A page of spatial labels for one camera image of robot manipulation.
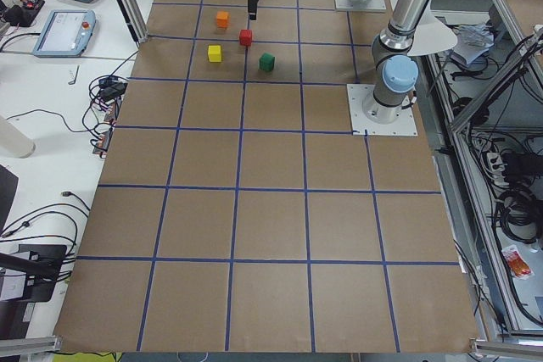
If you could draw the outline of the red wooden block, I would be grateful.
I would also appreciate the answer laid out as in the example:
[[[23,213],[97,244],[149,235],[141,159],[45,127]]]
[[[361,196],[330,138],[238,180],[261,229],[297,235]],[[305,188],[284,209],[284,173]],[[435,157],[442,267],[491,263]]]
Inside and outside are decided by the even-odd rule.
[[[243,47],[250,47],[253,43],[253,31],[251,29],[242,29],[238,35],[238,42]]]

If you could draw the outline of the orange wooden block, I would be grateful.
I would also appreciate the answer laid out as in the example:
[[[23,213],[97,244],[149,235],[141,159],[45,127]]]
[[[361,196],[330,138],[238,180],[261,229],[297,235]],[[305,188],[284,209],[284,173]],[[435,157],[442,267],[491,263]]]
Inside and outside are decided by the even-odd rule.
[[[227,11],[219,10],[216,13],[216,27],[226,29],[229,26],[230,14]]]

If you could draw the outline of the yellow wooden block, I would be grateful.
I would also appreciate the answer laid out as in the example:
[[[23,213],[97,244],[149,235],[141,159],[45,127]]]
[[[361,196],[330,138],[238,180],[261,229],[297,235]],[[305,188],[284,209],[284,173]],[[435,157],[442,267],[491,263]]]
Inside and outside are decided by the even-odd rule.
[[[222,62],[222,48],[221,45],[212,44],[208,46],[207,56],[210,63]]]

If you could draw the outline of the green wooden block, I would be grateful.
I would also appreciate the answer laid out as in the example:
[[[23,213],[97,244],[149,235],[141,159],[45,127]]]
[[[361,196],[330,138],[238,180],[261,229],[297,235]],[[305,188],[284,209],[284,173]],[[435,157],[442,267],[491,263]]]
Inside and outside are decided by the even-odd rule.
[[[275,68],[276,58],[271,53],[263,53],[259,58],[259,69],[264,72],[272,72]]]

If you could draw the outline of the teach pendant near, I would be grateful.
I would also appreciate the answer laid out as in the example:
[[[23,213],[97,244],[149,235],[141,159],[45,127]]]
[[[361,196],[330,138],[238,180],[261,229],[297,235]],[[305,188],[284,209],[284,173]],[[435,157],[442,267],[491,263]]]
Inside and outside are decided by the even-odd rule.
[[[75,58],[86,50],[96,25],[92,10],[53,10],[32,50],[38,58]]]

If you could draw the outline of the white cylinder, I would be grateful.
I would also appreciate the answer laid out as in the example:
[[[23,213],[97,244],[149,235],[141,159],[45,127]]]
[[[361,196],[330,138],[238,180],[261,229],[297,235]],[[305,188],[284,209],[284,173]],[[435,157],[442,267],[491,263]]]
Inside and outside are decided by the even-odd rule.
[[[4,117],[1,117],[1,147],[20,159],[31,156],[36,149],[35,143]]]

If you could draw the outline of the black laptop device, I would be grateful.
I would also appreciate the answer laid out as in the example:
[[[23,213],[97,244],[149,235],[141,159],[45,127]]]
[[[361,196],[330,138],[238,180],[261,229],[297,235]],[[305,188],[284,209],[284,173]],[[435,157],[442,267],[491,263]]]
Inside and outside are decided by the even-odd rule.
[[[1,253],[1,301],[50,301],[66,249],[62,244],[20,244],[15,253]]]

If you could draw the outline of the orange snack packet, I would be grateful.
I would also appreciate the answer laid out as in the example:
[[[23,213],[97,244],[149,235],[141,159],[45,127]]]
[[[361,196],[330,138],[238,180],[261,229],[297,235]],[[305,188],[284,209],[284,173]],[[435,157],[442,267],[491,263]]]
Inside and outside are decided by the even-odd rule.
[[[532,276],[532,270],[522,258],[516,245],[510,245],[503,248],[501,254],[515,277],[519,279],[528,279]]]

